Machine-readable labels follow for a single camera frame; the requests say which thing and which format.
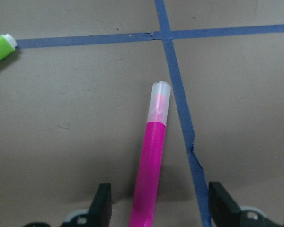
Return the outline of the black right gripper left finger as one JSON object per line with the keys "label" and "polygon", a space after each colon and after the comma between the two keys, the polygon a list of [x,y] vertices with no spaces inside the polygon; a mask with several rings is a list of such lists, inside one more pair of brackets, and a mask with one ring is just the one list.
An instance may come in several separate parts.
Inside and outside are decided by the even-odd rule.
{"label": "black right gripper left finger", "polygon": [[87,212],[87,226],[109,227],[111,216],[111,183],[101,183]]}

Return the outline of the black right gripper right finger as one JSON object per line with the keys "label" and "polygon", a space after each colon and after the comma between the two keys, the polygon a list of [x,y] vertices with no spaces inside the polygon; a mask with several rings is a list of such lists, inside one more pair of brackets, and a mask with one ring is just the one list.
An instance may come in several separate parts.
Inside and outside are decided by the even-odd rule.
{"label": "black right gripper right finger", "polygon": [[238,227],[241,208],[220,182],[209,182],[209,211],[217,227]]}

